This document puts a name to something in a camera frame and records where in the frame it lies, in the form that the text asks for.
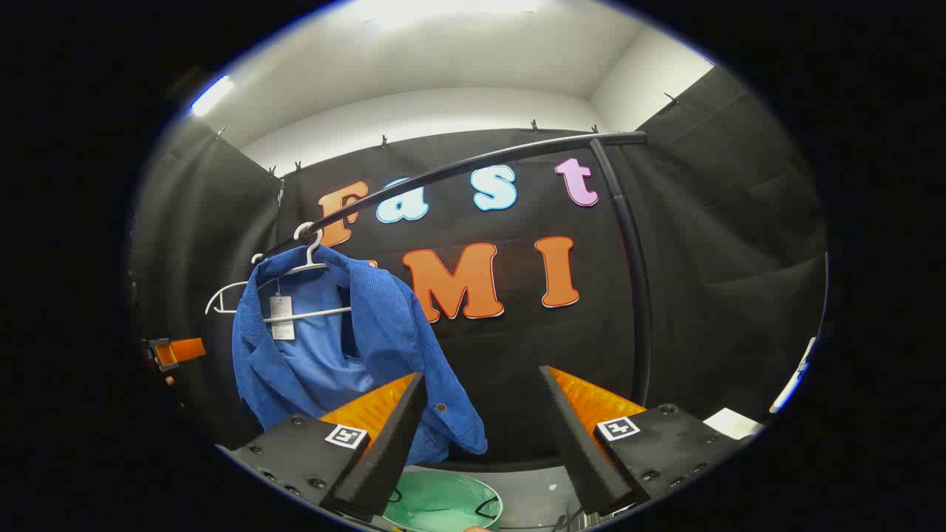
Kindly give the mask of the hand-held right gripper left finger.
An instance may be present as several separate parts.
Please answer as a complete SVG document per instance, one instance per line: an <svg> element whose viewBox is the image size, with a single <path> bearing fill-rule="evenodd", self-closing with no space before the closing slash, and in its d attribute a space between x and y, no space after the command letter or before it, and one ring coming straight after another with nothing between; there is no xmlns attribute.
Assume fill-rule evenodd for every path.
<svg viewBox="0 0 946 532"><path fill-rule="evenodd" d="M218 449L306 508L369 519L395 491L426 405L425 377L412 372L321 417L291 415L239 448Z"/></svg>

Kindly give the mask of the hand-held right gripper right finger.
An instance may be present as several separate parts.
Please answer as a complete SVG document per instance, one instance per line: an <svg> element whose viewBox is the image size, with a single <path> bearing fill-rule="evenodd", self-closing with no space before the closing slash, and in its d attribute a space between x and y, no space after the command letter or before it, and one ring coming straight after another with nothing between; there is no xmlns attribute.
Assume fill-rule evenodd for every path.
<svg viewBox="0 0 946 532"><path fill-rule="evenodd" d="M679 491L750 442L673 403L645 408L540 366L554 441L585 513L623 511Z"/></svg>

